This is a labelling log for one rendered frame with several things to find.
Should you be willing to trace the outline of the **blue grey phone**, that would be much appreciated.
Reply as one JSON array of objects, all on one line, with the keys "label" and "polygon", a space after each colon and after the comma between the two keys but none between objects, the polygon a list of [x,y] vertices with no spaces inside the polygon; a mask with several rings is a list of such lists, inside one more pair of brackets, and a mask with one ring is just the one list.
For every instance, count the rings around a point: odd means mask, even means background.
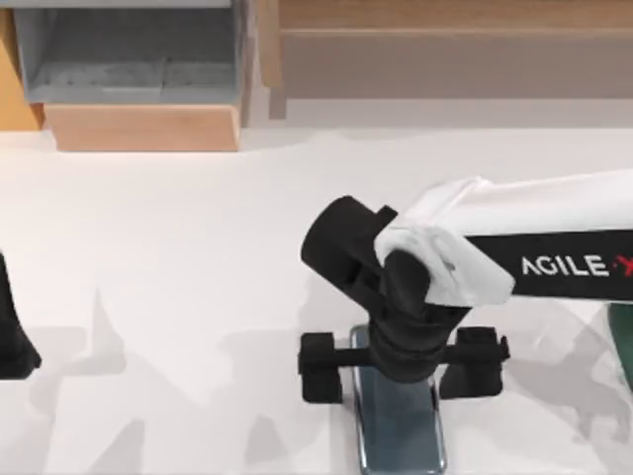
[{"label": "blue grey phone", "polygon": [[369,366],[352,370],[361,475],[444,475],[435,381],[402,384]]}]

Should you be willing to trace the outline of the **dark green bottle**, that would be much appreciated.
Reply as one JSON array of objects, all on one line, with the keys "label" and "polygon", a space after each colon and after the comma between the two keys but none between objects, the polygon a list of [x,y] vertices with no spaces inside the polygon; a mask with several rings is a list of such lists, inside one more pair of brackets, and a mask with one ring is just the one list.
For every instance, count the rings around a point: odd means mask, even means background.
[{"label": "dark green bottle", "polygon": [[633,393],[633,304],[609,304],[607,321],[625,381]]}]

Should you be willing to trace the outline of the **wooden cupboard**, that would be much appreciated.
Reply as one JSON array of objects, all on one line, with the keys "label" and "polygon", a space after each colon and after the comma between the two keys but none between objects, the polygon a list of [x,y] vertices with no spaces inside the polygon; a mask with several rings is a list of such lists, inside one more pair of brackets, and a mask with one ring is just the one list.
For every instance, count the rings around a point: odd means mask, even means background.
[{"label": "wooden cupboard", "polygon": [[253,3],[274,117],[291,99],[633,99],[633,0]]}]

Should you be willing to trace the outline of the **pale wooden drawer front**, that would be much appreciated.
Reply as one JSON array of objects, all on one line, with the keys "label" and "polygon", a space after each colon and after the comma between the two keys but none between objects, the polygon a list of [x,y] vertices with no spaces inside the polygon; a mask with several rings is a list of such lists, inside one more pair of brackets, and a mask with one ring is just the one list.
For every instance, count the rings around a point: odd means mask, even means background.
[{"label": "pale wooden drawer front", "polygon": [[241,108],[235,105],[46,104],[61,151],[236,151]]}]

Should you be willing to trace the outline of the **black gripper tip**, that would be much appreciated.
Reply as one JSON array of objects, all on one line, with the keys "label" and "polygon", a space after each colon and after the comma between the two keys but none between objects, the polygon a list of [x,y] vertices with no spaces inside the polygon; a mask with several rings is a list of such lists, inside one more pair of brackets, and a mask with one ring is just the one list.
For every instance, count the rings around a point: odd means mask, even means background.
[{"label": "black gripper tip", "polygon": [[0,381],[25,380],[41,365],[42,358],[20,323],[0,252]]}]

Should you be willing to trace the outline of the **wooden cupboard side panel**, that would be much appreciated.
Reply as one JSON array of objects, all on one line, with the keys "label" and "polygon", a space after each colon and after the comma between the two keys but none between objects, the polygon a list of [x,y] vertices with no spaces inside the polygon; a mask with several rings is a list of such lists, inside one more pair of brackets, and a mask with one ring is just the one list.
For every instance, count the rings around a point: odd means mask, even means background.
[{"label": "wooden cupboard side panel", "polygon": [[25,99],[13,11],[0,8],[0,132],[37,132],[44,119],[43,105]]}]

